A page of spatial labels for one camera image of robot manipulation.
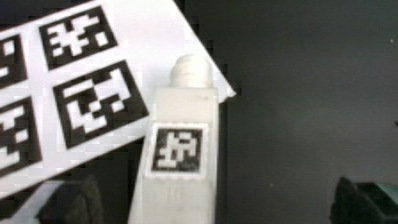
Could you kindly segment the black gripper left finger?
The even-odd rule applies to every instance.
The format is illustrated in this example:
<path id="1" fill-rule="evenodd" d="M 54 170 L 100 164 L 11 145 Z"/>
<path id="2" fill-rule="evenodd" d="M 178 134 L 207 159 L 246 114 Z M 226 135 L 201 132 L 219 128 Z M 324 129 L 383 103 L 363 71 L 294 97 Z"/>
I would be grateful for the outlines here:
<path id="1" fill-rule="evenodd" d="M 97 178 L 47 181 L 11 216 L 11 224 L 105 224 Z"/>

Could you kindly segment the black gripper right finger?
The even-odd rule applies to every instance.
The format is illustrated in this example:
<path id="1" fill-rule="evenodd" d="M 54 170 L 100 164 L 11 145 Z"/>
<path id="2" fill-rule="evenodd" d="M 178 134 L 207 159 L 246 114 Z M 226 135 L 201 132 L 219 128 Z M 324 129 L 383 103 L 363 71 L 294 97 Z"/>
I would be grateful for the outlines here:
<path id="1" fill-rule="evenodd" d="M 342 177 L 329 218 L 333 224 L 398 224 L 398 185 Z"/>

